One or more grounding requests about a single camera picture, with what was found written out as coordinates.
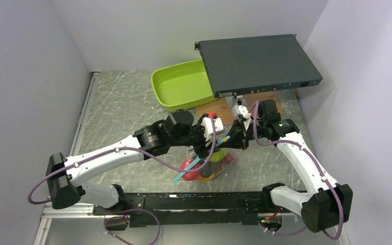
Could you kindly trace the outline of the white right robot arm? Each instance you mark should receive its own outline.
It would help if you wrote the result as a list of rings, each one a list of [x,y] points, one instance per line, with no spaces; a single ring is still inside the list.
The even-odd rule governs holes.
[[[274,100],[256,101],[250,108],[244,99],[228,97],[227,103],[235,121],[225,147],[244,150],[251,140],[260,146],[273,145],[286,156],[305,185],[306,192],[283,183],[263,187],[262,208],[267,212],[285,208],[300,216],[309,231],[322,231],[331,240],[338,240],[350,215],[350,186],[340,185],[322,167],[297,125],[291,119],[282,119]]]

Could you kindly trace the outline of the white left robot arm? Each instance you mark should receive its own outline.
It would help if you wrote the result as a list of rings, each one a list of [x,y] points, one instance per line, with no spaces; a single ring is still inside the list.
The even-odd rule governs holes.
[[[200,158],[210,159],[216,136],[224,131],[223,122],[212,112],[203,115],[196,124],[193,121],[192,113],[178,110],[99,150],[70,157],[62,153],[51,155],[46,170],[49,202],[54,209],[84,202],[99,205],[113,214],[122,213],[127,205],[122,187],[94,184],[90,180],[125,164],[147,159],[179,170],[159,159],[176,146],[191,146]]]

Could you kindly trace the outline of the clear zip top bag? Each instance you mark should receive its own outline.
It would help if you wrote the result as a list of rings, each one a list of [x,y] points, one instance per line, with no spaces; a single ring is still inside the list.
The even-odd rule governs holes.
[[[217,141],[217,148],[214,150],[213,153],[220,150],[219,145],[222,145],[229,139],[229,136]],[[182,164],[180,165],[180,169],[184,170],[192,170],[200,168],[205,159],[201,159],[195,153],[192,153]],[[213,180],[215,177],[222,174],[225,170],[231,167],[236,162],[235,156],[228,152],[227,156],[219,162],[211,162],[210,160],[198,171],[186,173],[186,172],[179,172],[177,176],[173,179],[173,183],[177,184],[180,181],[210,181]]]

